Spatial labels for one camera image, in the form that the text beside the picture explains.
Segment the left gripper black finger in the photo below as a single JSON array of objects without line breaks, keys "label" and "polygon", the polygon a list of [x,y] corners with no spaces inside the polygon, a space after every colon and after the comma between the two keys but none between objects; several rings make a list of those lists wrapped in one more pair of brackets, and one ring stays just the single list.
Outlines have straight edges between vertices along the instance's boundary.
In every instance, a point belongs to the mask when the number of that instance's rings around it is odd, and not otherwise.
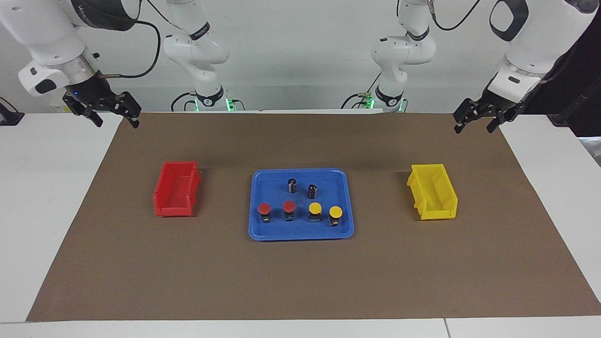
[{"label": "left gripper black finger", "polygon": [[480,100],[464,99],[459,107],[453,112],[455,120],[455,133],[462,132],[464,127],[475,120],[481,118],[481,114],[486,110],[486,103]]},{"label": "left gripper black finger", "polygon": [[515,119],[515,111],[514,110],[506,110],[506,111],[496,111],[494,118],[487,125],[486,129],[489,133],[494,133],[496,129],[507,122],[513,122]]}]

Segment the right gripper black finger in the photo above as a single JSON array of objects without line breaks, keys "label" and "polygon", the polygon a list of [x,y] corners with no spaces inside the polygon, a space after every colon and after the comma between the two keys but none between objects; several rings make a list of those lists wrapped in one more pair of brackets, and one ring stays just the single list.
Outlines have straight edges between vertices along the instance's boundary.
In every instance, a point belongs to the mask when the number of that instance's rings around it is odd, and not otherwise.
[{"label": "right gripper black finger", "polygon": [[65,92],[62,101],[73,115],[82,116],[90,120],[97,128],[100,128],[103,125],[102,118],[94,108],[79,102],[69,92]]},{"label": "right gripper black finger", "polygon": [[112,112],[126,118],[129,124],[134,129],[137,129],[139,126],[138,118],[142,108],[133,95],[130,92],[122,92],[121,94],[114,95],[113,101]]}]

